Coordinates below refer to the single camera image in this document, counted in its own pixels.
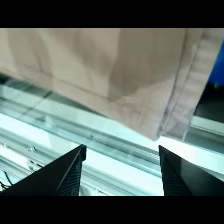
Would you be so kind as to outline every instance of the beige cloth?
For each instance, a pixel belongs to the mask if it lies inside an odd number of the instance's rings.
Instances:
[[[222,38],[201,28],[0,29],[0,72],[151,139],[182,138]]]

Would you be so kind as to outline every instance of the black object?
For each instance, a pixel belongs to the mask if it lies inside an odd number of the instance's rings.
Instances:
[[[224,182],[159,146],[165,196],[224,196]]]
[[[4,190],[1,196],[78,196],[86,146],[80,145]]]

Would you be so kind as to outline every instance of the garment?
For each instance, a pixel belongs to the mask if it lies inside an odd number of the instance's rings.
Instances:
[[[156,140],[182,138],[223,29],[0,29],[0,72]]]

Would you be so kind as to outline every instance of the fabric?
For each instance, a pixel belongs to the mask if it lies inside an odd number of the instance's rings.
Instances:
[[[0,72],[156,140],[182,138],[223,29],[0,29]]]

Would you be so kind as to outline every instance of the black cable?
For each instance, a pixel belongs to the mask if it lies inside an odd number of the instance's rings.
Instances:
[[[8,182],[11,184],[11,185],[13,185],[13,183],[12,183],[12,181],[9,179],[9,176],[8,176],[8,174],[4,171],[4,174],[5,174],[5,177],[6,177],[6,179],[8,180]]]

